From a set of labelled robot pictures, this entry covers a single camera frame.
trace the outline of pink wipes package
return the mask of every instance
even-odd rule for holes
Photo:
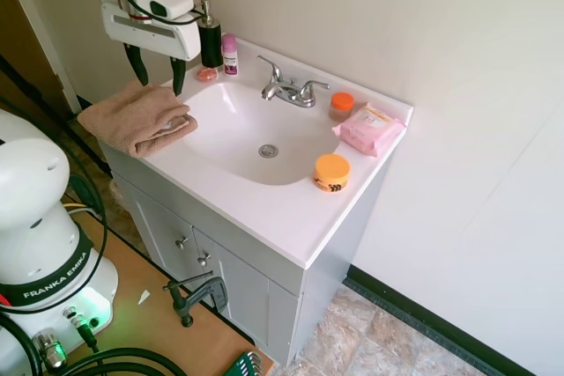
[[[361,153],[377,158],[404,128],[403,123],[367,103],[346,121],[334,127],[333,132]]]

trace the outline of chrome faucet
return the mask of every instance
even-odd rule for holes
[[[314,85],[319,85],[325,90],[329,90],[329,84],[320,83],[319,81],[310,80],[303,87],[297,86],[294,81],[285,81],[282,77],[282,71],[272,61],[259,55],[258,59],[269,63],[272,66],[271,81],[263,88],[263,99],[272,100],[274,96],[279,97],[283,101],[292,103],[299,107],[312,107],[315,105]]]

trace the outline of small orange container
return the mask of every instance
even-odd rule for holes
[[[354,97],[348,92],[336,92],[331,97],[331,106],[329,108],[329,117],[333,121],[344,122],[354,107]]]
[[[323,191],[340,191],[349,180],[351,165],[338,154],[323,154],[315,161],[314,183]]]

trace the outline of towel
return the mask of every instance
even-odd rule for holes
[[[85,129],[110,147],[142,158],[197,128],[190,108],[172,88],[142,86],[138,81],[78,116]]]

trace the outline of bathroom vanity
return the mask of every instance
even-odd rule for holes
[[[381,158],[364,156],[331,132],[330,95],[347,91],[405,125],[412,107],[245,41],[238,48],[236,77],[201,83],[197,69],[187,73],[179,99],[198,121],[194,133],[141,160],[102,149],[151,258],[179,280],[210,270],[222,276],[224,315],[286,365],[345,278],[404,135]],[[318,80],[331,89],[315,88],[313,107],[264,100],[271,67],[258,55],[295,84]],[[266,144],[276,154],[259,154]],[[351,164],[336,193],[311,180],[315,159],[329,152]]]

